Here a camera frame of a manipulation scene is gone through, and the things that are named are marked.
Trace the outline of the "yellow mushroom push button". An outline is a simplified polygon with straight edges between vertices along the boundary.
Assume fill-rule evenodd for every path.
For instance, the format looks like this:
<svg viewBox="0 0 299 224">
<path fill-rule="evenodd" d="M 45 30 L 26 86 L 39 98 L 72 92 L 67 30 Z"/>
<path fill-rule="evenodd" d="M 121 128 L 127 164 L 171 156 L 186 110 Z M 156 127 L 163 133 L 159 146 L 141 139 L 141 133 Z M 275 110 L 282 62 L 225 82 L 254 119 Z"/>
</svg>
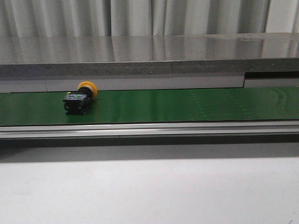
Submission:
<svg viewBox="0 0 299 224">
<path fill-rule="evenodd" d="M 66 114 L 84 115 L 98 94 L 97 86 L 89 81 L 83 81 L 78 85 L 77 91 L 70 91 L 63 99 Z"/>
</svg>

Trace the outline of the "green conveyor belt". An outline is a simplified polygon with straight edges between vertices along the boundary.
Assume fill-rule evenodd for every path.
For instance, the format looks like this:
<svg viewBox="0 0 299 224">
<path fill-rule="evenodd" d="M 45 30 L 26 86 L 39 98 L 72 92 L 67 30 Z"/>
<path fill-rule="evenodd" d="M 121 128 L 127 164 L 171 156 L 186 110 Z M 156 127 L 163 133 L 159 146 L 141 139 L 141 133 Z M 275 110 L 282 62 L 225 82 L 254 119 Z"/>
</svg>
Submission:
<svg viewBox="0 0 299 224">
<path fill-rule="evenodd" d="M 68 115 L 65 92 L 2 93 L 0 124 L 66 125 L 291 120 L 298 87 L 100 91 L 84 115 Z"/>
</svg>

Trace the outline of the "grey stone counter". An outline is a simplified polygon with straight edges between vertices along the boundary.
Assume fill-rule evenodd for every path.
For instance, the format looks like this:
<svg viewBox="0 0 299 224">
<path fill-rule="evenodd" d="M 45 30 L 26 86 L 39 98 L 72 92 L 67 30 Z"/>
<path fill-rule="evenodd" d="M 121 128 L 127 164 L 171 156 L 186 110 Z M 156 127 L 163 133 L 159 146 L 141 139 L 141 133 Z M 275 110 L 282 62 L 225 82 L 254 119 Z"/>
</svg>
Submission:
<svg viewBox="0 0 299 224">
<path fill-rule="evenodd" d="M 295 33 L 2 37 L 0 91 L 296 86 Z"/>
</svg>

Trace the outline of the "white pleated curtain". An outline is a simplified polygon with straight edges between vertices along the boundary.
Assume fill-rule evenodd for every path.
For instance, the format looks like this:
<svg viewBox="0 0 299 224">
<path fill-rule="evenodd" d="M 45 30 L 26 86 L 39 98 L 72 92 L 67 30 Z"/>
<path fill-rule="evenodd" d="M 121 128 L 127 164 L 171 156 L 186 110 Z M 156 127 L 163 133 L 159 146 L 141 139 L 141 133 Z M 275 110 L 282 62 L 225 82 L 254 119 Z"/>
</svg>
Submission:
<svg viewBox="0 0 299 224">
<path fill-rule="evenodd" d="M 296 0 L 3 0 L 2 37 L 297 33 Z"/>
</svg>

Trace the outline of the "aluminium conveyor frame rail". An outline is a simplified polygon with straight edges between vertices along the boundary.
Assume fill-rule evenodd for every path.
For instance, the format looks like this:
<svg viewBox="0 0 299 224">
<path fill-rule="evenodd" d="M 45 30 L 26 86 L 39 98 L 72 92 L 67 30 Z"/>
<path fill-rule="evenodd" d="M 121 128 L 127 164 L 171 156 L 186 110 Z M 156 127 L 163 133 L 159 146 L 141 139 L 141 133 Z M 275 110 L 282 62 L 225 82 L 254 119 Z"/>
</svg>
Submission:
<svg viewBox="0 0 299 224">
<path fill-rule="evenodd" d="M 237 121 L 237 122 L 179 122 L 138 124 L 88 124 L 51 126 L 2 126 L 0 138 L 44 139 L 114 136 L 172 136 L 298 133 L 297 120 Z"/>
</svg>

